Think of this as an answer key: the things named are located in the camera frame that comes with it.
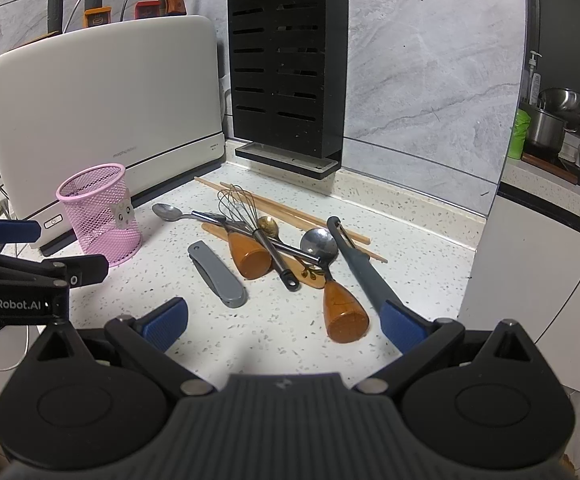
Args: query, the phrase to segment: metal rod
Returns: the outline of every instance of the metal rod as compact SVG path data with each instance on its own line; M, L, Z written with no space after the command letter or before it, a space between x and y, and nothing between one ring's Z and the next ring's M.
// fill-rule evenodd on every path
M207 213L201 213L199 211L192 211L192 213L190 215L186 215L186 217L187 218L196 218L197 220L200 220L201 222L208 222L210 224L219 225L219 226L223 227L221 222L214 217L214 214L212 214L212 216L211 216L210 214L207 214ZM235 224L234 222L232 222L230 220L228 220L226 222L226 224L227 224L228 228L230 228L231 231L234 231L236 233L241 233L242 235L246 235L246 236L249 236L250 238L252 238L252 233L250 231L248 231L247 229L244 229L240 225ZM289 254L290 256L296 256L297 258L302 259L304 262L306 262L310 265L316 265L316 266L321 267L321 261L316 256L313 256L312 254L305 253L300 249L297 249L295 247L284 244L283 242L278 242L277 240L271 239L270 242L272 243L272 245L274 247L276 247L282 253Z

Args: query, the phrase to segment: soap dispenser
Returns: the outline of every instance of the soap dispenser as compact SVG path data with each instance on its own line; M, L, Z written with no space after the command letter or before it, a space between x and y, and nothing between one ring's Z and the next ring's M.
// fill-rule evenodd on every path
M532 106L536 106L538 102L538 92L540 91L540 74L536 72L537 59L535 56L542 57L541 54L535 50L530 51L530 94L529 102Z

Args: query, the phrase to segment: wooden chopsticks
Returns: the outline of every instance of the wooden chopsticks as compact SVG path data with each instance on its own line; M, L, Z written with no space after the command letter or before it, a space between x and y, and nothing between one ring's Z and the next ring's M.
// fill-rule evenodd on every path
M201 184L205 184L206 186L211 187L217 191L221 191L222 189L231 189L232 184L226 184L225 182L220 182L219 184L215 184L214 182L210 182L204 178L195 176L195 180L200 182ZM276 202L275 200L266 198L264 196L260 196L257 194L248 191L252 197L255 199L257 209L260 211L267 213L268 215L272 215L279 220L286 222L289 225L292 225L302 231L309 231L315 227L325 227L327 228L327 222L321 218L316 216L310 215L308 213L304 213L298 209L293 207L286 206L285 204L281 204ZM357 242L361 242L364 244L369 244L371 240L367 236L363 236L361 234L355 233L348 229L345 230L350 238L356 240ZM373 253L372 251L361 247L356 246L359 251L366 253L371 258L383 262L384 264L388 263L388 261L379 254Z

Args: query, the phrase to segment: speckled countertop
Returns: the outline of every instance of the speckled countertop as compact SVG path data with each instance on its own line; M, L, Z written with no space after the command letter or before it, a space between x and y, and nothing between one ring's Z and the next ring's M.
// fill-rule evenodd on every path
M457 316L474 258L470 248L411 222L230 163L204 177L240 184L321 218L339 216L344 226L369 236L369 248L389 260L387 264L372 262L407 306L427 319ZM189 182L138 208L142 248L128 262L110 269L103 283L71 292L70 319L76 327L103 326L120 313L140 317L169 298L182 296L188 304L189 324L167 354L217 387L237 372L340 372L343 381L352 385L400 355L383 336L376 313L342 256L332 264L332 274L371 318L369 332L344 345L327 338L323 291L302 285L298 292L289 292L273 272L244 281L249 300L238 309L227 308L208 289L187 255L188 246L203 239L238 276L227 243L203 231L201 222L161 221L150 209L156 202L171 203L185 212L217 209L216 192L198 182ZM280 229L283 241L298 246L302 234L298 229L287 224ZM77 244L56 256L72 254L80 254ZM27 248L22 256L32 259L35 253Z
M501 181L580 216L580 186L536 166L508 157Z

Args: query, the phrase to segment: gray tool handle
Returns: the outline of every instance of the gray tool handle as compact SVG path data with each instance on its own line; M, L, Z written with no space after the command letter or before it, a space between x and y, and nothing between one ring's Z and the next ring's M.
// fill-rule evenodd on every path
M299 286L301 285L299 280L296 279L296 276L290 270L290 267L287 266L285 261L282 259L281 254L279 254L279 251L277 251L276 248L272 245L270 239L265 236L265 233L261 229L254 229L254 231L252 231L252 237L254 240L263 245L265 250L270 253L270 256L272 256L272 266L279 274L279 278L281 278L285 288L291 292L298 290Z
M187 252L203 280L226 306L237 308L246 302L246 290L241 282L203 241L190 245Z
M337 242L339 251L343 254L347 265L350 267L356 281L365 292L372 303L372 306L380 311L383 303L390 300L396 306L404 306L401 299L391 289L377 270L370 263L370 257L359 251L356 247L350 246L339 232L341 221L336 216L327 219L327 229Z

